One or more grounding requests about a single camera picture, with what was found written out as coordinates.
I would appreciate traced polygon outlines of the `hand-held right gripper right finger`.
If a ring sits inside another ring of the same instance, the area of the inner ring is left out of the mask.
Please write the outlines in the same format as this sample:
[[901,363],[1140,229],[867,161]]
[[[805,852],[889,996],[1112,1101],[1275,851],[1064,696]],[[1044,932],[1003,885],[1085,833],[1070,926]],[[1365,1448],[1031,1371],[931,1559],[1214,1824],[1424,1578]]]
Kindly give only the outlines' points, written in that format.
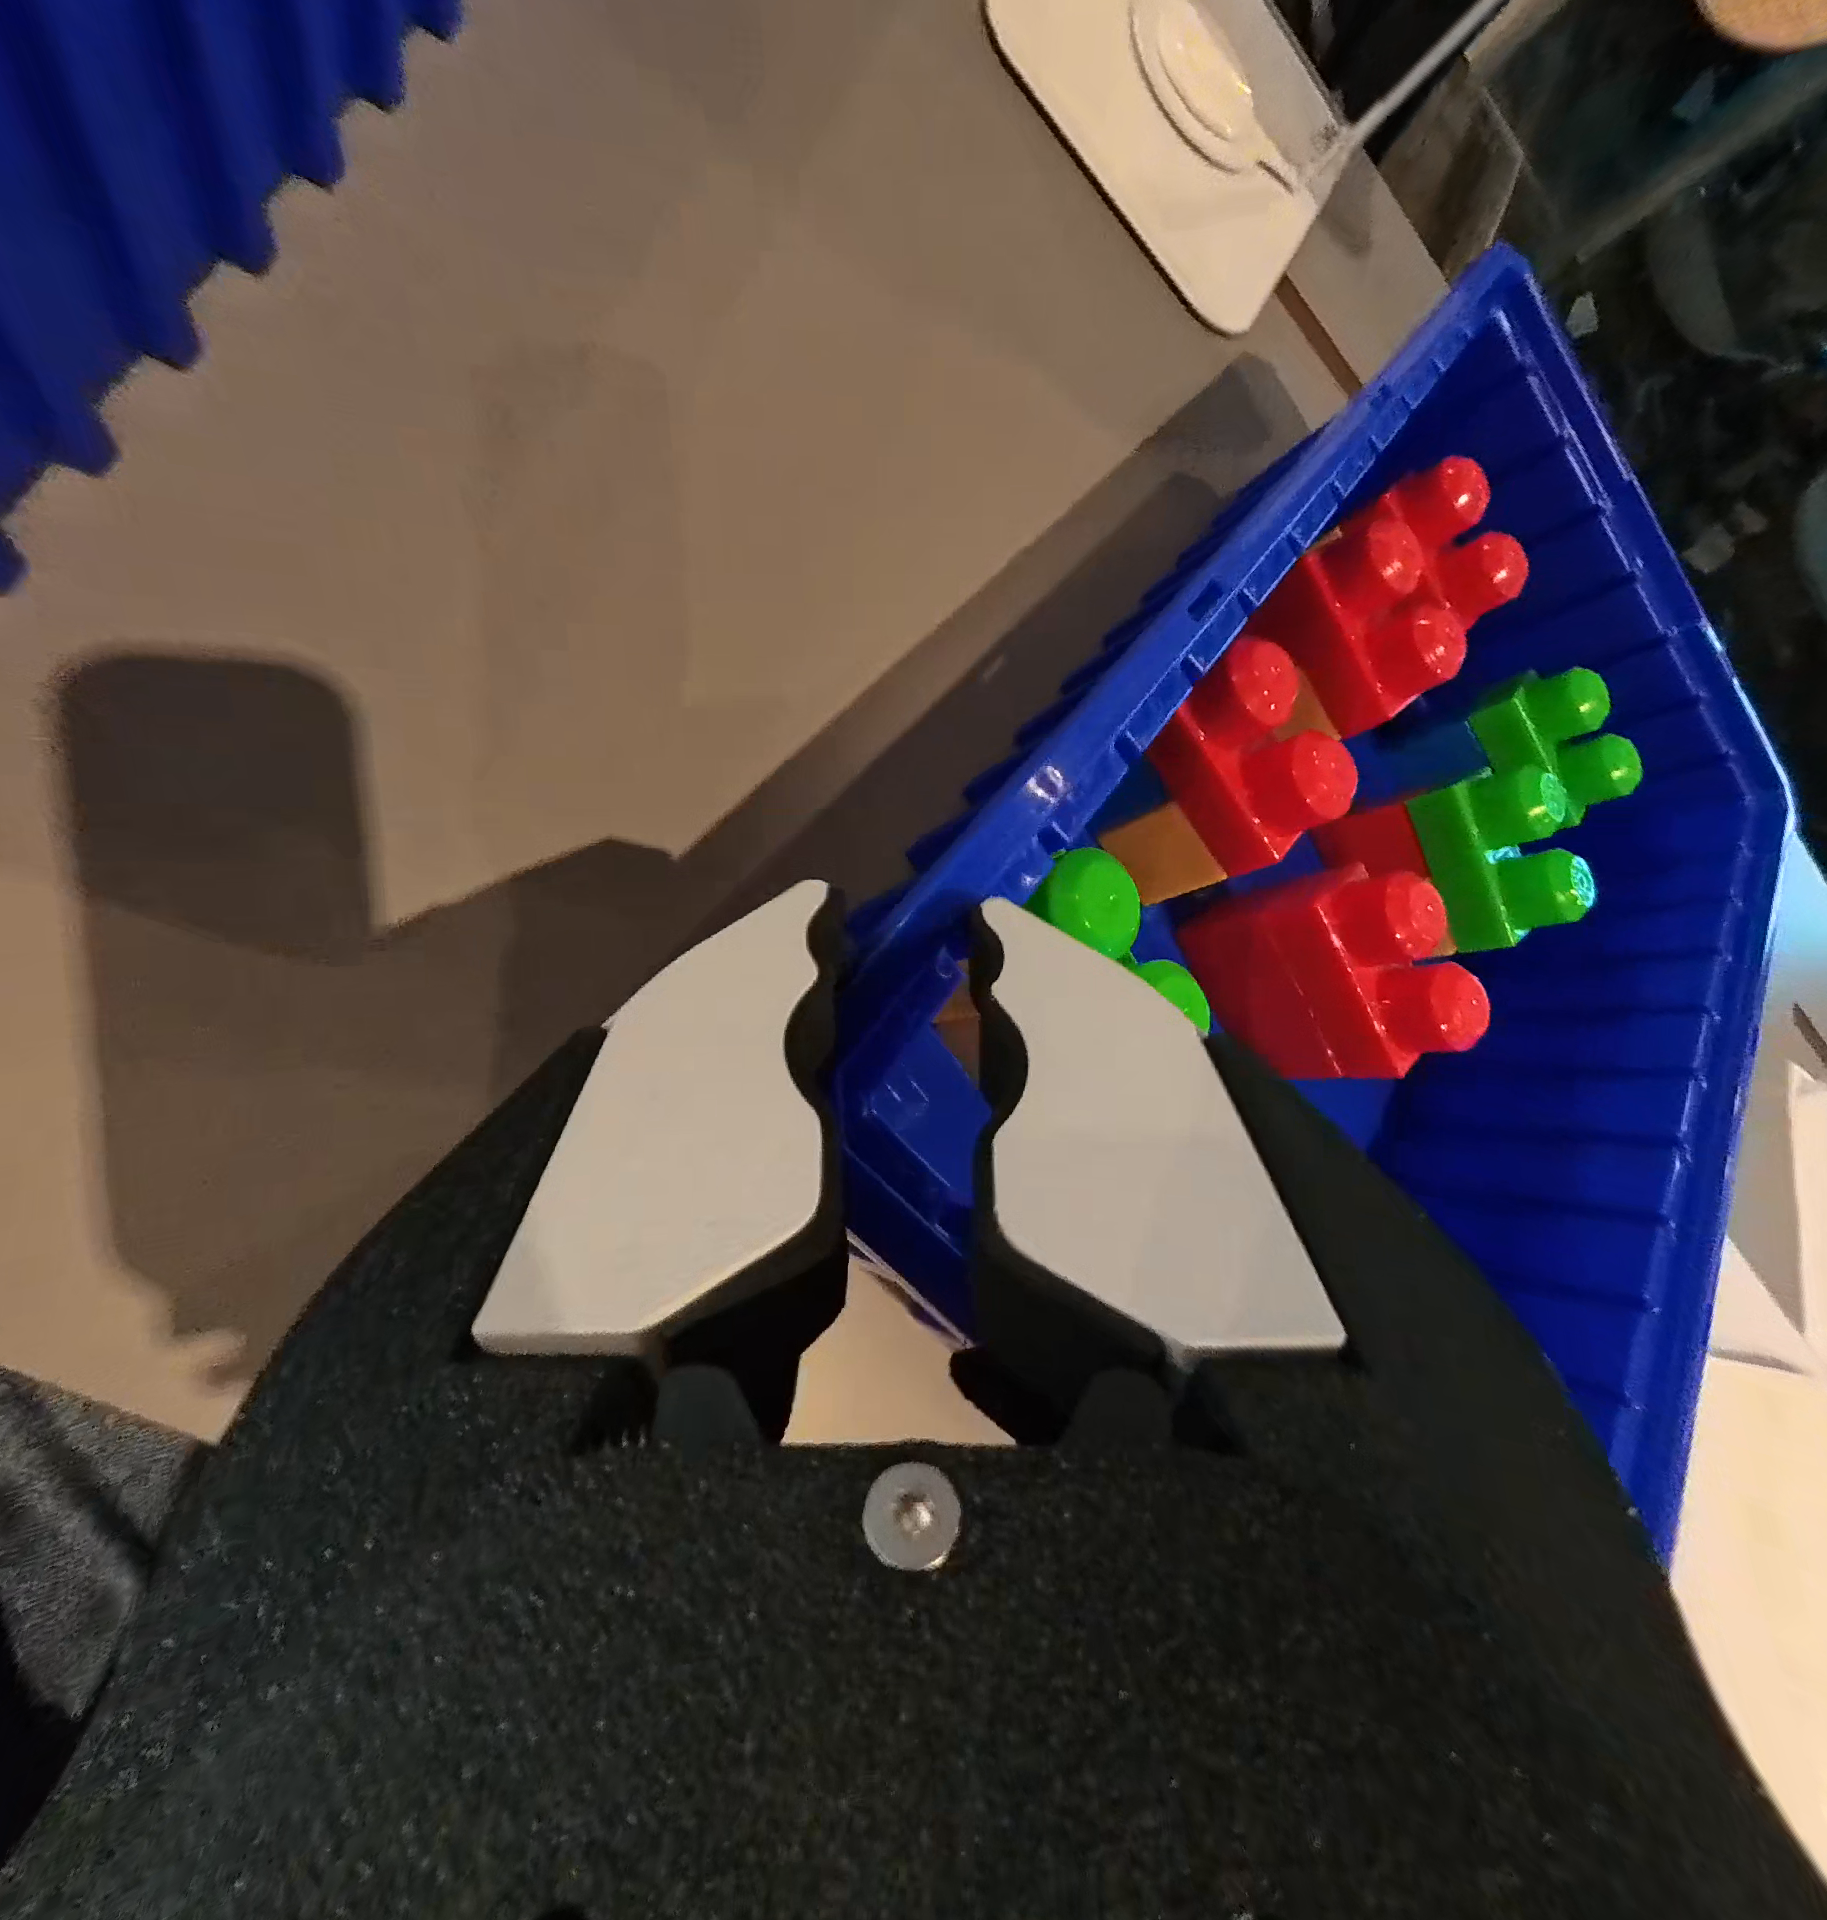
[[975,911],[980,1249],[1161,1356],[1333,1356],[1345,1333],[1207,1036],[1014,899]]

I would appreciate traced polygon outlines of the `instruction board stand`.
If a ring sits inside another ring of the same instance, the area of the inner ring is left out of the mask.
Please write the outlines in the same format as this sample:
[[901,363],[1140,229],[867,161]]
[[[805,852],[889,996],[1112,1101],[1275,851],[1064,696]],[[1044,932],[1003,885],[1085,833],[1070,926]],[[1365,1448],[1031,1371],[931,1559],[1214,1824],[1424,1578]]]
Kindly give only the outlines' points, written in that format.
[[985,3],[995,54],[1219,332],[1380,180],[1445,273],[1610,249],[1827,103],[1827,3]]

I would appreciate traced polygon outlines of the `pile of mega blocks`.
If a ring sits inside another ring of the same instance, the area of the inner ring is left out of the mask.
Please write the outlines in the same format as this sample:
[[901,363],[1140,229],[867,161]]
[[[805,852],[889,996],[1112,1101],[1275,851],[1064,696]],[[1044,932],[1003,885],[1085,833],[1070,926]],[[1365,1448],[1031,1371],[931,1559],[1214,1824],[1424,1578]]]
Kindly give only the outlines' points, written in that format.
[[1479,694],[1454,777],[1363,799],[1356,747],[1528,584],[1489,506],[1451,454],[1324,533],[1155,733],[1155,796],[1008,894],[1289,1080],[1472,1049],[1490,1000],[1467,955],[1581,921],[1597,881],[1562,836],[1645,777],[1605,676],[1572,666]]

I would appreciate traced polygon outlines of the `person's grey clothing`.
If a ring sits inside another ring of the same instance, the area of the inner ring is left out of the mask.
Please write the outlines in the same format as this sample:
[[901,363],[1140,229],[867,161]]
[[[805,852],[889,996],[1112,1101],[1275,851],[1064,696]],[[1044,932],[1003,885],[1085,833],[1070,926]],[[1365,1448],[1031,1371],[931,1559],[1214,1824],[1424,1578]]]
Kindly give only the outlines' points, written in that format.
[[89,1712],[207,1452],[0,1364],[0,1653],[39,1707]]

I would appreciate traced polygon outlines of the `blue plastic bin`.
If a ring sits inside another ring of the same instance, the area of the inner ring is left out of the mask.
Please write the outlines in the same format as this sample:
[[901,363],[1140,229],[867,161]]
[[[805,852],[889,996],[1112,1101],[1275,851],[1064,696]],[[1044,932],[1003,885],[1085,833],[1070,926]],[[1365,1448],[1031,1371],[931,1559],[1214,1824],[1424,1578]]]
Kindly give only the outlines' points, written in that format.
[[1562,836],[1597,881],[1576,924],[1467,955],[1490,1000],[1467,1052],[1403,1080],[1294,1080],[1475,1262],[1597,1434],[1668,1555],[1707,1358],[1719,1243],[1792,795],[1765,726],[1566,330],[1494,246],[1343,413],[1246,484],[853,912],[837,1101],[859,1240],[971,1326],[971,1161],[988,1103],[940,1034],[967,921],[1156,788],[1155,733],[1295,558],[1397,480],[1463,454],[1479,522],[1529,578],[1460,673],[1356,747],[1361,795],[1451,779],[1486,690],[1601,673],[1636,793]]
[[460,2],[0,2],[0,594],[54,467],[115,460],[114,387],[202,355],[216,267],[276,258],[273,204],[334,189],[349,106],[395,110],[406,41]]

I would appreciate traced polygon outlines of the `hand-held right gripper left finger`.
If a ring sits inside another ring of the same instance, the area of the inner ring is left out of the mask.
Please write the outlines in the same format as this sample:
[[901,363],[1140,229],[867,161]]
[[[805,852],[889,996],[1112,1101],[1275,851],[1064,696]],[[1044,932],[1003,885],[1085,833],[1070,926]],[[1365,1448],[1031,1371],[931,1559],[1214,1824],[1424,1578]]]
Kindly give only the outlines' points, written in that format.
[[646,1356],[828,1223],[816,1017],[842,911],[805,879],[666,962],[598,1030],[471,1338]]

